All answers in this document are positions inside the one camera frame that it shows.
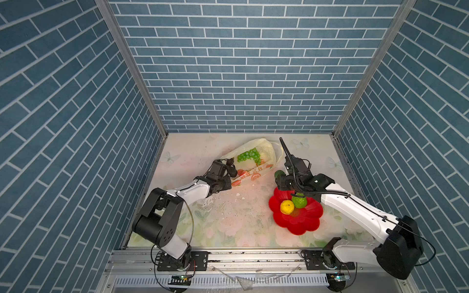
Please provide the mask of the green lime toy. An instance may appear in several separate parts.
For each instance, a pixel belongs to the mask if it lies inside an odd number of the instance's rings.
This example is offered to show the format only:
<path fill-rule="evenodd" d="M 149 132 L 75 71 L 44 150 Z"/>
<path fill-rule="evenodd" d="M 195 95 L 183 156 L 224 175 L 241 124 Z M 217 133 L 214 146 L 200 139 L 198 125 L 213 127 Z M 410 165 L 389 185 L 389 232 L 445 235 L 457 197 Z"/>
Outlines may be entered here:
<path fill-rule="evenodd" d="M 308 205 L 308 200 L 306 197 L 297 197 L 297 196 L 292 196 L 291 201 L 294 204 L 294 207 L 296 209 L 302 209 L 305 208 Z"/>

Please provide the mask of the yellow lemon toy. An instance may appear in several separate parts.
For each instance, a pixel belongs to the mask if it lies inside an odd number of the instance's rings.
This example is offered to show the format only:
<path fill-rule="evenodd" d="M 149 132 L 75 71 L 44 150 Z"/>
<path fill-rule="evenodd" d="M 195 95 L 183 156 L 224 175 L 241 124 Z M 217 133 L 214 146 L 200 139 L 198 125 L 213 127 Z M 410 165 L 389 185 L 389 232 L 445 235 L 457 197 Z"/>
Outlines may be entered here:
<path fill-rule="evenodd" d="M 295 210 L 295 205 L 291 200 L 284 200 L 280 204 L 280 212 L 284 215 L 290 215 Z"/>

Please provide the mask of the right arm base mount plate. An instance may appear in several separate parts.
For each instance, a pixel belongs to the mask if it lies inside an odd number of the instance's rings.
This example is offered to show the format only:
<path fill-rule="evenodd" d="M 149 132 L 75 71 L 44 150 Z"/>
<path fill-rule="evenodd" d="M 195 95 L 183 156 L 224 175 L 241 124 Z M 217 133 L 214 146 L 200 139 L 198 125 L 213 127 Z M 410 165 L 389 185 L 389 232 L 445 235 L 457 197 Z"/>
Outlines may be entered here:
<path fill-rule="evenodd" d="M 304 259 L 308 271 L 334 271 L 339 269 L 351 271 L 356 268 L 354 262 L 340 262 L 330 251 L 306 249 L 301 250 L 299 255 Z"/>

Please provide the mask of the yellowish plastic fruit-print bag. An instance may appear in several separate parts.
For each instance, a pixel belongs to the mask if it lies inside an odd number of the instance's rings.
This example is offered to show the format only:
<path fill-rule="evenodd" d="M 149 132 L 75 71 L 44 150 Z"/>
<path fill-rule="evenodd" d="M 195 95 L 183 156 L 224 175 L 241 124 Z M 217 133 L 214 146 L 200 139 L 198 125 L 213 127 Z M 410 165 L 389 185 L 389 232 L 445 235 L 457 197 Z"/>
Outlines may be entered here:
<path fill-rule="evenodd" d="M 244 162 L 237 161 L 238 155 L 253 148 L 256 148 L 260 153 L 260 166 L 256 166 L 255 162 L 252 160 L 247 160 Z M 274 168 L 284 157 L 285 152 L 281 144 L 279 144 L 278 142 L 267 140 L 265 138 L 260 138 L 248 141 L 242 146 L 239 146 L 238 148 L 230 151 L 226 155 L 223 155 L 221 159 L 233 158 L 236 169 L 243 169 L 247 172 L 241 177 L 237 176 L 236 178 L 231 179 L 232 187 L 237 187 L 241 186 L 243 183 L 250 183 L 251 181 L 256 181 L 263 175 L 266 175 L 269 172 L 273 171 Z"/>

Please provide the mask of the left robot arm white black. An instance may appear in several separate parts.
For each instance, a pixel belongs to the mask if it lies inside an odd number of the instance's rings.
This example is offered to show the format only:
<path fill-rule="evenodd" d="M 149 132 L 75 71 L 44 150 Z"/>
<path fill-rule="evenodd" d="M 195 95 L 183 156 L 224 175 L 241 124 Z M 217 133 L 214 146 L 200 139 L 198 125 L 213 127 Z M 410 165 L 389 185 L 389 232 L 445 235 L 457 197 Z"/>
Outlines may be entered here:
<path fill-rule="evenodd" d="M 189 257 L 191 247 L 176 235 L 183 206 L 231 188 L 232 181 L 228 174 L 223 177 L 196 177 L 193 182 L 178 189 L 156 188 L 151 191 L 138 212 L 132 231 L 172 258 L 184 261 Z"/>

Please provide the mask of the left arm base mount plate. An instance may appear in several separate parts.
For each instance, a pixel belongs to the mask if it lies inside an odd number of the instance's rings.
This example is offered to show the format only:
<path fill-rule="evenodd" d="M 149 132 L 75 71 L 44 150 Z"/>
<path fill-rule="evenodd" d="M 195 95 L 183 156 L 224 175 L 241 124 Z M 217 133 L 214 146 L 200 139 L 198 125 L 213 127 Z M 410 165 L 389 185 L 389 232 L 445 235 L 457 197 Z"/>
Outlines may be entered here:
<path fill-rule="evenodd" d="M 168 253 L 160 253 L 156 257 L 158 272 L 206 271 L 208 265 L 207 251 L 192 251 L 190 255 L 184 254 L 180 259 Z"/>

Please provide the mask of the red flower-shaped plastic plate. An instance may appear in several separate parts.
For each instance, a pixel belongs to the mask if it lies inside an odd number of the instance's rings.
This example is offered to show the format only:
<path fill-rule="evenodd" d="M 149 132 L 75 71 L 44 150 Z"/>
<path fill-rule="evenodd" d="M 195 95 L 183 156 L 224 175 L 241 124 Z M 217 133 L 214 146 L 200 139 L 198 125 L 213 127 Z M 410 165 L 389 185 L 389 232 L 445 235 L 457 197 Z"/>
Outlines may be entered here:
<path fill-rule="evenodd" d="M 322 205 L 311 198 L 307 198 L 308 205 L 302 209 L 296 209 L 290 215 L 280 212 L 280 204 L 284 200 L 291 200 L 293 191 L 281 191 L 274 189 L 273 196 L 269 199 L 268 205 L 272 211 L 274 222 L 286 228 L 291 234 L 301 236 L 308 231 L 316 231 L 320 227 L 320 218 L 323 216 Z"/>

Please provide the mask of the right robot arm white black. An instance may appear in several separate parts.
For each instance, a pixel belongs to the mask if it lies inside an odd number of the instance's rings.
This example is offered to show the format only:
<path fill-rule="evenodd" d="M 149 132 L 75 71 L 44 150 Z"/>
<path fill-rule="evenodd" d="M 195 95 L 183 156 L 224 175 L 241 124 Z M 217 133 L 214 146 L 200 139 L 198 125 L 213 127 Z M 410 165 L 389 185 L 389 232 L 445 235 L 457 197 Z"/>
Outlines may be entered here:
<path fill-rule="evenodd" d="M 274 222 L 300 236 L 320 227 L 323 208 L 331 207 L 372 235 L 370 241 L 332 238 L 322 249 L 321 261 L 329 269 L 357 262 L 383 268 L 405 280 L 424 252 L 414 219 L 381 211 L 350 194 L 324 174 L 275 173 L 276 189 L 269 199 Z"/>

